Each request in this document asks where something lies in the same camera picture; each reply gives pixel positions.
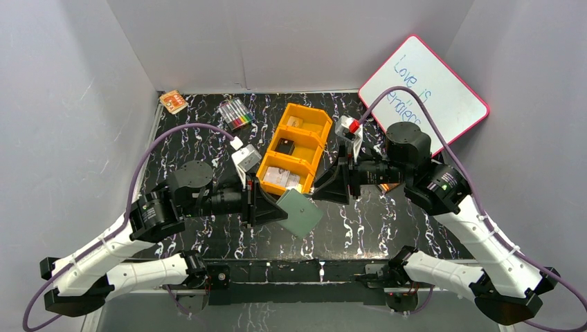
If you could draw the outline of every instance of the orange plastic storage bin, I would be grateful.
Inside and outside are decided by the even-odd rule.
[[[257,173],[263,189],[279,196],[285,192],[286,188],[263,181],[267,168],[279,167],[298,175],[302,193],[308,193],[314,182],[331,127],[332,120],[323,110],[288,104]],[[291,155],[276,151],[282,138],[293,142]]]

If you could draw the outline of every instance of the colored marker pack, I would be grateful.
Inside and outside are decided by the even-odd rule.
[[[231,130],[240,128],[253,121],[253,114],[244,106],[239,98],[223,102],[218,108],[224,122]]]

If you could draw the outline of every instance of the small box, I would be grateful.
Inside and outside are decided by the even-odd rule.
[[[298,192],[301,192],[300,176],[289,172],[287,182],[285,183],[285,189],[295,189],[298,190]]]
[[[263,181],[285,187],[289,178],[289,171],[279,167],[268,167]]]
[[[159,97],[159,100],[171,114],[176,114],[188,106],[186,100],[181,97],[177,90],[167,92]]]
[[[276,152],[291,156],[291,154],[294,152],[294,142],[292,140],[280,138],[279,142],[277,143]]]
[[[287,120],[287,125],[290,127],[300,128],[302,126],[302,123],[304,123],[304,120],[297,118],[295,116],[290,116]]]

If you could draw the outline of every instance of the cable tie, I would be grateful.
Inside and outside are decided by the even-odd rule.
[[[104,237],[103,237],[102,235],[100,235],[100,236],[98,237],[98,239],[99,239],[99,240],[102,242],[102,245],[104,246],[104,249],[106,249],[106,251],[107,251],[107,252],[108,252],[110,255],[112,255],[112,256],[114,256],[114,257],[117,257],[117,255],[116,255],[116,254],[114,254],[114,251],[112,251],[112,250],[110,249],[110,247],[108,246],[108,243],[106,243],[106,240],[104,240]]]
[[[80,266],[78,265],[78,261],[77,261],[77,260],[75,260],[76,258],[77,258],[77,257],[75,256],[75,254],[72,254],[72,255],[71,255],[71,259],[69,260],[69,263],[72,263],[72,264],[73,264],[73,267],[74,267],[76,270],[80,271]]]
[[[494,234],[496,234],[496,230],[492,230],[486,237],[479,239],[479,240],[471,240],[471,241],[461,241],[462,244],[479,244],[489,240]]]
[[[497,260],[497,261],[477,261],[479,262],[479,264],[501,264],[504,261],[508,260],[516,251],[520,251],[520,247],[519,246],[514,246],[512,248],[512,250],[510,250],[509,253],[507,253],[507,255],[505,255],[504,257],[502,257],[501,259]]]

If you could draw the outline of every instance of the white wall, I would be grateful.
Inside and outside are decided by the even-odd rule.
[[[16,332],[38,262],[122,213],[156,93],[103,0],[4,1],[0,22],[0,330]],[[31,325],[52,315],[37,305]]]
[[[491,106],[454,146],[522,251],[587,293],[587,2],[477,0],[445,60]],[[536,322],[587,315],[562,286]],[[525,324],[519,331],[536,331]]]
[[[108,0],[151,82],[186,93],[358,89],[410,34],[439,54],[473,0]]]

